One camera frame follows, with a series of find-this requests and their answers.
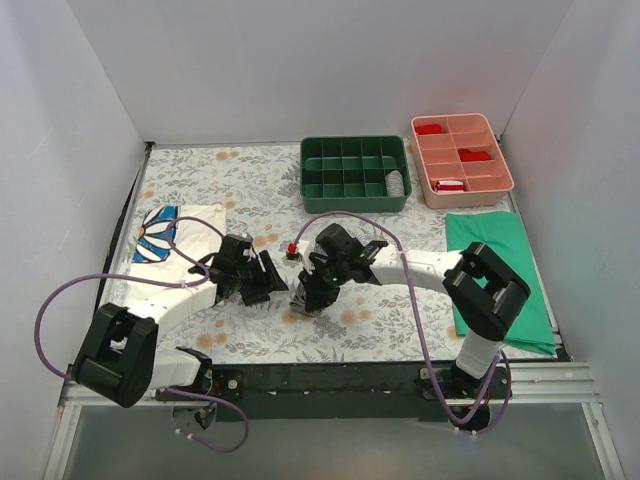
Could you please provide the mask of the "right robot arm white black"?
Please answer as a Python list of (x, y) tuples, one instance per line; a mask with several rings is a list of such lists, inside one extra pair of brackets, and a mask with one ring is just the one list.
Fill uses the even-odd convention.
[(448, 295), (468, 328), (451, 382), (469, 398), (488, 386), (487, 372), (531, 295), (525, 280), (480, 242), (458, 251), (403, 251), (384, 240), (364, 245), (333, 223), (313, 242), (291, 243), (287, 255), (303, 264), (290, 306), (307, 316), (336, 303), (349, 282), (412, 285)]

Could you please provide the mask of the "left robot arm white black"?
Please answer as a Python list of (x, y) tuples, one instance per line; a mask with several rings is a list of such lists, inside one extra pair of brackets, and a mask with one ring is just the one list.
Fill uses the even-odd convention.
[(237, 294), (246, 306), (265, 303), (288, 285), (266, 250), (252, 239), (226, 235), (215, 253), (187, 270), (205, 282), (165, 288), (131, 306), (106, 303), (93, 316), (71, 369), (72, 379), (128, 408), (149, 389), (176, 387), (193, 400), (213, 386), (213, 362), (189, 348), (157, 348), (158, 340), (193, 314)]

